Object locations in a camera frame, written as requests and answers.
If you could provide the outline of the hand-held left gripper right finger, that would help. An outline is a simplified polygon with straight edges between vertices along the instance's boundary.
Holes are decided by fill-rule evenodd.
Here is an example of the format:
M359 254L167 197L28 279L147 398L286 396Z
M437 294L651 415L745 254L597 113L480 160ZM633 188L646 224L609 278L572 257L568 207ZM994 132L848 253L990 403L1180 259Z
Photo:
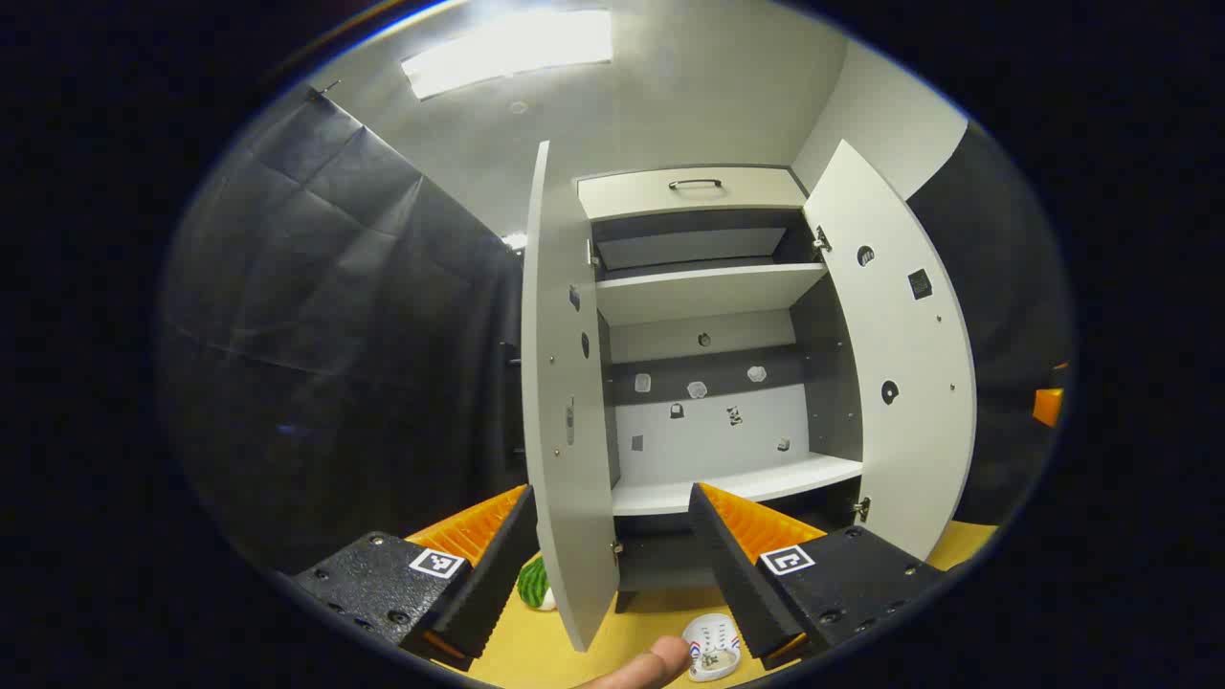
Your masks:
M946 577L870 528L826 532L703 481L687 516L741 644L766 671L888 631Z

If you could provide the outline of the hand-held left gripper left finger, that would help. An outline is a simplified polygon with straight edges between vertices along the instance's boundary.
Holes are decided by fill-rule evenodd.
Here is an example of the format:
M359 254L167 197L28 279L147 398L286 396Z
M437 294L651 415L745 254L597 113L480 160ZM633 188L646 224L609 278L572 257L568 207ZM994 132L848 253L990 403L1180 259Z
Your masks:
M385 646L469 671L538 552L522 484L407 537L372 531L293 574L293 592Z

